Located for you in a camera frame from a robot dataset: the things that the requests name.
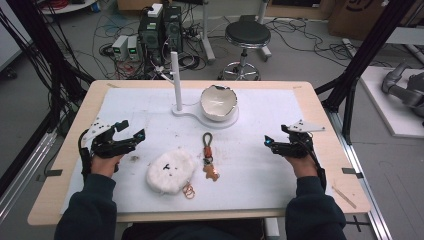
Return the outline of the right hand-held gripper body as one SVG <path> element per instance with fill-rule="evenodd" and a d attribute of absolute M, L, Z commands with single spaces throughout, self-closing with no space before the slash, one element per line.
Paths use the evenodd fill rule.
<path fill-rule="evenodd" d="M 274 154 L 278 154 L 283 157 L 289 156 L 294 158 L 303 158 L 314 150 L 312 133 L 325 130 L 324 126 L 305 122 L 303 120 L 299 120 L 288 127 L 291 132 L 288 134 L 289 142 L 277 142 L 278 147 L 272 149 Z"/>

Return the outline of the person's left hand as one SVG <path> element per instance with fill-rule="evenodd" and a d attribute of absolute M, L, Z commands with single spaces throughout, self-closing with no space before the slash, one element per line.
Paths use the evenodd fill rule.
<path fill-rule="evenodd" d="M 115 172 L 115 166 L 120 163 L 121 159 L 122 155 L 112 158 L 101 158 L 94 155 L 91 161 L 91 173 L 111 178 Z"/>

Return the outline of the white table mat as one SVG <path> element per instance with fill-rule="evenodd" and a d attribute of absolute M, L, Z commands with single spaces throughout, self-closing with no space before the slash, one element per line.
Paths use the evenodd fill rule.
<path fill-rule="evenodd" d="M 238 119 L 226 129 L 212 129 L 213 164 L 217 180 L 203 170 L 202 136 L 207 126 L 191 116 L 176 116 L 171 89 L 114 88 L 107 91 L 98 118 L 114 124 L 128 121 L 116 133 L 118 140 L 139 130 L 146 138 L 126 155 L 113 178 L 113 199 L 119 213 L 165 213 L 218 210 L 282 209 L 294 197 L 296 178 L 289 163 L 265 146 L 267 137 L 288 139 L 283 125 L 292 125 L 303 114 L 291 90 L 239 89 Z M 147 183 L 147 171 L 160 155 L 174 149 L 187 151 L 196 169 L 190 183 L 195 195 L 165 194 Z"/>

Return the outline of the dark tape piece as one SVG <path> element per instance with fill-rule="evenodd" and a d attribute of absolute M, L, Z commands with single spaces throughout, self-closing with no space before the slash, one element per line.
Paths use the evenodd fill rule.
<path fill-rule="evenodd" d="M 36 177 L 36 181 L 44 182 L 48 177 L 61 176 L 62 171 L 63 171 L 62 169 L 48 170 L 43 174 L 39 174 Z"/>
<path fill-rule="evenodd" d="M 357 172 L 354 168 L 342 168 L 343 174 L 355 175 L 358 179 L 364 178 L 363 173 Z"/>

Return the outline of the white stand with pole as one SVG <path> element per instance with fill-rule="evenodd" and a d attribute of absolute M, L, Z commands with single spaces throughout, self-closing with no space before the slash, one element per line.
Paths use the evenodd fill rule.
<path fill-rule="evenodd" d="M 213 129 L 225 129 L 234 125 L 239 117 L 239 107 L 237 104 L 236 111 L 234 115 L 226 121 L 216 122 L 206 118 L 201 110 L 200 106 L 200 97 L 196 103 L 193 104 L 184 104 L 182 101 L 182 89 L 181 89 L 181 79 L 180 79 L 180 71 L 179 71 L 179 63 L 178 63 L 178 53 L 172 51 L 171 52 L 171 75 L 173 79 L 171 83 L 174 85 L 175 99 L 176 104 L 172 107 L 172 113 L 174 116 L 182 117 L 188 116 L 193 117 L 198 120 L 201 124 L 206 127 Z"/>

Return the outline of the white eggshell-shaped bowl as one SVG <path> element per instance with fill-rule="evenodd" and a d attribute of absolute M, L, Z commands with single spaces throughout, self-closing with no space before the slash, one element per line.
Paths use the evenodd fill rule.
<path fill-rule="evenodd" d="M 238 104 L 236 93 L 227 86 L 211 85 L 204 89 L 200 97 L 203 115 L 216 122 L 229 120 Z"/>

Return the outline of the grey power supply unit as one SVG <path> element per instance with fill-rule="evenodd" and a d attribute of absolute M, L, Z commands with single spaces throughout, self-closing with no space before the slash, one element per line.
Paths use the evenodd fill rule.
<path fill-rule="evenodd" d="M 128 56 L 131 61 L 140 60 L 140 50 L 139 50 L 137 36 L 133 35 L 128 37 L 127 49 L 128 49 Z"/>
<path fill-rule="evenodd" d="M 117 61 L 124 61 L 128 57 L 128 37 L 125 35 L 119 36 L 112 44 L 114 57 Z"/>

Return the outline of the black computer tower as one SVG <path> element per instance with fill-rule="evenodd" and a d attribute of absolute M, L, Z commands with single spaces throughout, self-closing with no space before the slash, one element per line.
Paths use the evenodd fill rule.
<path fill-rule="evenodd" d="M 164 26 L 166 33 L 166 41 L 170 51 L 182 52 L 182 22 L 181 7 L 168 6 L 164 11 Z"/>
<path fill-rule="evenodd" d="M 138 33 L 145 61 L 154 65 L 162 65 L 164 43 L 162 15 L 159 14 L 157 17 L 144 15 L 140 20 Z"/>

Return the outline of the white platform board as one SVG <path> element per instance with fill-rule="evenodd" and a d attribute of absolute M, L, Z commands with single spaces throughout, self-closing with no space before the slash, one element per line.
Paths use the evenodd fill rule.
<path fill-rule="evenodd" d="M 390 71 L 389 67 L 369 66 L 361 83 L 393 136 L 424 139 L 424 118 L 414 114 L 400 99 L 382 92 L 383 79 Z"/>

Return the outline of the white box on tower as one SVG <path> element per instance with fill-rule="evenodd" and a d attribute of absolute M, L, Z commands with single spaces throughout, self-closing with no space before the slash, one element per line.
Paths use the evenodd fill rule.
<path fill-rule="evenodd" d="M 162 10 L 163 10 L 163 5 L 162 4 L 160 4 L 160 3 L 154 3 L 150 7 L 149 11 L 147 12 L 147 15 L 149 17 L 152 17 L 152 18 L 158 18 L 160 16 L 160 14 L 162 13 Z"/>

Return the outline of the white metal stand leg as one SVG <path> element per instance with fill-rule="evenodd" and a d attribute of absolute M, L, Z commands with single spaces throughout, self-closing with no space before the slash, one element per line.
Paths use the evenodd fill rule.
<path fill-rule="evenodd" d="M 200 34 L 202 46 L 206 54 L 207 63 L 213 64 L 216 60 L 212 46 L 208 38 L 208 4 L 209 0 L 202 0 L 202 32 Z"/>

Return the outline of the brown cardboard box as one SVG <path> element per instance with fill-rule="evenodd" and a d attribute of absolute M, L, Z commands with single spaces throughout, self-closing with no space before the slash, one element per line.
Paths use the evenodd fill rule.
<path fill-rule="evenodd" d="M 389 0 L 336 0 L 328 21 L 330 35 L 364 40 Z"/>

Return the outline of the gingerbread bear keychain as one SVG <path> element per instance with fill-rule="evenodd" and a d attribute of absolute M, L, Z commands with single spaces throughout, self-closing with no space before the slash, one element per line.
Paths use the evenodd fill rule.
<path fill-rule="evenodd" d="M 213 165 L 213 155 L 212 155 L 212 148 L 211 143 L 213 140 L 213 135 L 210 132 L 206 132 L 202 136 L 202 142 L 203 142 L 203 171 L 206 174 L 207 179 L 211 179 L 212 181 L 216 182 L 220 174 L 216 170 L 216 168 Z"/>

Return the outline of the aluminium floor rail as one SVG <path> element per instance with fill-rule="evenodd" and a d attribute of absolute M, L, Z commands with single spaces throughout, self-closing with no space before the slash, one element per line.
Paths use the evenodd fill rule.
<path fill-rule="evenodd" d="M 343 123 L 338 113 L 331 113 L 326 111 L 330 123 L 332 124 L 336 135 L 342 145 L 342 148 L 347 155 L 349 162 L 354 169 L 355 175 L 359 180 L 359 183 L 364 190 L 364 194 L 370 203 L 370 211 L 367 213 L 367 217 L 370 221 L 371 227 L 374 231 L 377 240 L 393 240 L 389 228 L 385 222 L 385 219 L 379 209 L 378 203 L 373 195 L 371 187 L 367 181 L 366 175 L 363 171 L 359 158 L 355 152 L 352 144 L 349 144 L 346 138 L 342 135 Z"/>
<path fill-rule="evenodd" d="M 57 132 L 45 133 L 36 145 L 30 148 L 23 166 L 13 178 L 5 193 L 0 197 L 0 225 L 6 220 L 20 195 L 40 167 L 57 139 Z"/>

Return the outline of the black metal frame post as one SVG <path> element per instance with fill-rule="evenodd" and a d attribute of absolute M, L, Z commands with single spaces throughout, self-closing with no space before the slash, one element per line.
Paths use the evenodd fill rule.
<path fill-rule="evenodd" d="M 376 20 L 376 23 L 365 37 L 346 69 L 336 79 L 315 89 L 317 95 L 331 90 L 329 96 L 322 102 L 323 107 L 331 113 L 337 113 L 340 104 L 345 101 L 341 133 L 348 145 L 352 144 L 351 123 L 356 85 L 368 65 L 415 1 L 388 0 L 388 4 L 384 7 L 382 14 Z"/>
<path fill-rule="evenodd" d="M 71 109 L 71 104 L 77 105 L 84 99 L 87 91 L 82 83 L 90 85 L 94 78 L 65 59 L 34 0 L 6 0 L 6 3 L 38 50 L 35 52 L 25 43 L 0 11 L 0 23 L 28 57 L 39 79 L 48 89 L 50 112 L 47 123 L 49 129 L 53 130 L 60 123 L 61 112 Z"/>

